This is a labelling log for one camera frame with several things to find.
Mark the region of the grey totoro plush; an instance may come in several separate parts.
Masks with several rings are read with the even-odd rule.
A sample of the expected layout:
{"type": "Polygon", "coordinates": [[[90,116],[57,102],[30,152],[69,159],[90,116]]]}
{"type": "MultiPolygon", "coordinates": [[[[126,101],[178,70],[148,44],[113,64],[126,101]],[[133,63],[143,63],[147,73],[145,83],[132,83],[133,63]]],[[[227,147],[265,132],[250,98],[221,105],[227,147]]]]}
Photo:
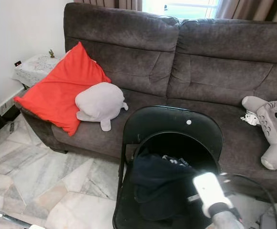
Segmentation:
{"type": "Polygon", "coordinates": [[[245,96],[241,104],[256,114],[269,147],[261,157],[262,165],[269,170],[277,170],[277,101],[265,101],[256,96],[245,96]]]}

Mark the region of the brown fabric sofa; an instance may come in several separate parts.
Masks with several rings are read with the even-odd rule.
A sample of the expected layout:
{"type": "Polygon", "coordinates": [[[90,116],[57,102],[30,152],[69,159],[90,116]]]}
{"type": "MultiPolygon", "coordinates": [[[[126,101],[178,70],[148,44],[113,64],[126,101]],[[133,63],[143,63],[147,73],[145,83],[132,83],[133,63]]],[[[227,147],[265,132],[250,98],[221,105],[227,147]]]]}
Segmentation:
{"type": "Polygon", "coordinates": [[[262,129],[241,120],[241,100],[257,96],[277,101],[277,22],[229,19],[178,21],[147,12],[68,3],[64,9],[65,48],[82,42],[88,55],[121,88],[129,111],[104,132],[83,122],[75,135],[19,105],[22,115],[54,151],[86,154],[119,162],[124,124],[141,107],[166,105],[210,116],[220,127],[223,172],[235,192],[277,201],[277,170],[260,158],[269,146],[262,129]]]}

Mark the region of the grey seal plush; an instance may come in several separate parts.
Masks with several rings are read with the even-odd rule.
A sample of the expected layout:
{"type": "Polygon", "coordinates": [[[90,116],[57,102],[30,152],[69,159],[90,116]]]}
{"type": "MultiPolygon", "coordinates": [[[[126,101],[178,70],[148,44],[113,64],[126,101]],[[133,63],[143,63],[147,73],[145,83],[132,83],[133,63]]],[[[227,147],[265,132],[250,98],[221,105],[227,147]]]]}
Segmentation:
{"type": "Polygon", "coordinates": [[[80,121],[99,122],[102,131],[112,129],[111,120],[121,109],[129,110],[121,89],[112,83],[97,83],[75,97],[79,108],[76,118],[80,121]]]}

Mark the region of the red square cushion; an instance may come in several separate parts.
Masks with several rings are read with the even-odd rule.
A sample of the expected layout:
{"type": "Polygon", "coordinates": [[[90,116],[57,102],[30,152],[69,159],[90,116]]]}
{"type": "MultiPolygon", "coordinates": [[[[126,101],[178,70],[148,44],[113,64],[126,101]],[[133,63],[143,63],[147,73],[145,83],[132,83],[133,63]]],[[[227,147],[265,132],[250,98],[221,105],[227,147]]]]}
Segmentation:
{"type": "Polygon", "coordinates": [[[82,42],[71,48],[49,74],[14,101],[38,118],[51,122],[68,135],[80,125],[77,94],[97,83],[110,83],[101,66],[90,58],[82,42]]]}

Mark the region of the lace covered side table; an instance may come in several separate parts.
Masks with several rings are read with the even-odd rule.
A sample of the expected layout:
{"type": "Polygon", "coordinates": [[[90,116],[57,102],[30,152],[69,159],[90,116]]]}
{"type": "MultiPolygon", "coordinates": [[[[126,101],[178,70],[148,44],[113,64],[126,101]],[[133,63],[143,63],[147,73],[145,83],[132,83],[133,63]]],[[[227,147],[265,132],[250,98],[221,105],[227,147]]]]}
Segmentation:
{"type": "Polygon", "coordinates": [[[34,55],[16,66],[11,78],[16,79],[27,88],[33,87],[44,79],[63,57],[64,55],[54,58],[51,58],[49,54],[34,55]]]}

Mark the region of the bright window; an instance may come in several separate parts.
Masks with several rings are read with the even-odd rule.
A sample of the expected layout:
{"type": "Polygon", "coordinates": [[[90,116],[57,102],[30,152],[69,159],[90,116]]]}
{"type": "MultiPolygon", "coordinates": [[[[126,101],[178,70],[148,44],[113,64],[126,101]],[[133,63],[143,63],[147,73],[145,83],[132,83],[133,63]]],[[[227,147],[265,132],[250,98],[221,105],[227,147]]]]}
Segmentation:
{"type": "Polygon", "coordinates": [[[180,21],[214,18],[220,0],[142,0],[141,9],[147,13],[176,17],[180,21]]]}

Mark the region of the brown curtain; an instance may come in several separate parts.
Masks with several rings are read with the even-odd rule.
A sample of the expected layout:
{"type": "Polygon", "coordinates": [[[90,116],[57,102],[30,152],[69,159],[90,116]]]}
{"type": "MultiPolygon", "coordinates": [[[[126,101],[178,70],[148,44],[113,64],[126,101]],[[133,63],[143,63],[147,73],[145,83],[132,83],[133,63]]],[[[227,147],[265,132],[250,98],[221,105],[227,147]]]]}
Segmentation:
{"type": "Polygon", "coordinates": [[[219,0],[215,18],[277,22],[277,0],[219,0]]]}
{"type": "Polygon", "coordinates": [[[143,10],[143,0],[73,0],[76,3],[86,3],[95,6],[125,9],[125,10],[143,10]]]}

